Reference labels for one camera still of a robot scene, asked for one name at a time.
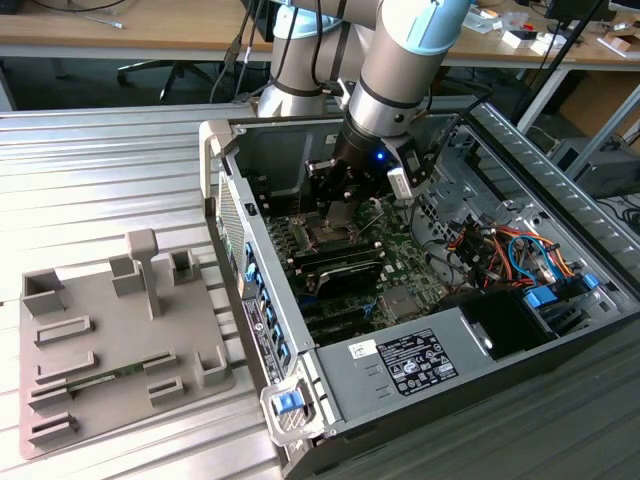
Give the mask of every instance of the motherboard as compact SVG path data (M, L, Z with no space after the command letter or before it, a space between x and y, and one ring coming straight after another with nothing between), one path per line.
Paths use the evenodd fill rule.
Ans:
M349 221L266 218L314 340L327 345L429 314L449 293L412 238L406 206L383 197Z

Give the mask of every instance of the office chair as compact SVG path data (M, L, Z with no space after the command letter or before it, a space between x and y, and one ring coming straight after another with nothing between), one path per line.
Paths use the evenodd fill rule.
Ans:
M184 78L185 72L192 73L197 77L200 77L205 82L213 85L216 81L215 77L212 77L202 69L198 68L196 63L208 63L208 62L186 62L186 61L174 61L174 60L150 60L147 62L135 63L133 65L127 65L126 67L120 67L118 69L118 83L120 85L129 85L127 81L127 74L131 72L138 72L140 70L151 70L154 68L171 67L169 72L169 78L167 78L164 88L160 92L160 102L165 102L171 88L177 77Z

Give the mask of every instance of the power supply label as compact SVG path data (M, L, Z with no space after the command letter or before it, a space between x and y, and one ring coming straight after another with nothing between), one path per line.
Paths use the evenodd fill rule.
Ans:
M404 396L458 376L447 352L430 328L381 343L378 353L398 392Z
M273 354L273 346L269 339L269 329L266 328L266 324L262 319L258 302L255 300L247 300L242 302L242 307L249 321L253 340L260 354L262 368L267 374L269 385L278 383L282 380L282 373L276 357Z

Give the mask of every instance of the circuit board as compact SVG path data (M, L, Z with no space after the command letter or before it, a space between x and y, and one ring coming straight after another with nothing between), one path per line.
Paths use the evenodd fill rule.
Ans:
M390 199L363 204L351 222L331 225L317 213L267 218L279 260L298 300L307 326L319 344L380 330L429 314L448 293L435 270L427 264L420 246L412 239L406 209ZM346 248L367 248L380 267L375 281L348 293L319 298L314 295L294 259L331 255Z

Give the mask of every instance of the aluminum profile table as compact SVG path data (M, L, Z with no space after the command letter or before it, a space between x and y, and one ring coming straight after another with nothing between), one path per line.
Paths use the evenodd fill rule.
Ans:
M223 116L250 112L204 105L0 117L0 477L280 478L201 211L198 126ZM17 427L19 272L105 270L134 227L154 228L161 252L194 249L237 384L26 461Z
M490 114L483 111L481 120L490 121ZM199 123L246 116L245 107L229 105L0 116L0 478L280 478L198 190ZM496 133L505 142L511 135ZM510 148L523 163L539 163L527 161L539 154L529 143ZM61 266L64 278L107 269L105 259L119 251L131 226L155 228L162 251L194 249L238 383L219 396L25 461L18 453L16 266ZM318 478L638 478L638 398L640 322L548 375Z

